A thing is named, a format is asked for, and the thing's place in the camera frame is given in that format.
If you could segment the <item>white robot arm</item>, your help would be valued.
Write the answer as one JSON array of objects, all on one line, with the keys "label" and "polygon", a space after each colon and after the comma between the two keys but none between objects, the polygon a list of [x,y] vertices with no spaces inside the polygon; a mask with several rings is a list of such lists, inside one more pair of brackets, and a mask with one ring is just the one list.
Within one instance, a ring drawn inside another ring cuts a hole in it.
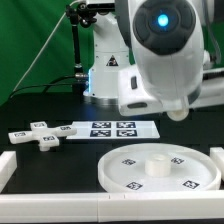
[{"label": "white robot arm", "polygon": [[192,108],[224,104],[219,54],[204,49],[202,28],[224,22],[224,0],[86,0],[93,11],[94,65],[88,101],[118,105],[124,116],[165,112],[183,120]]}]

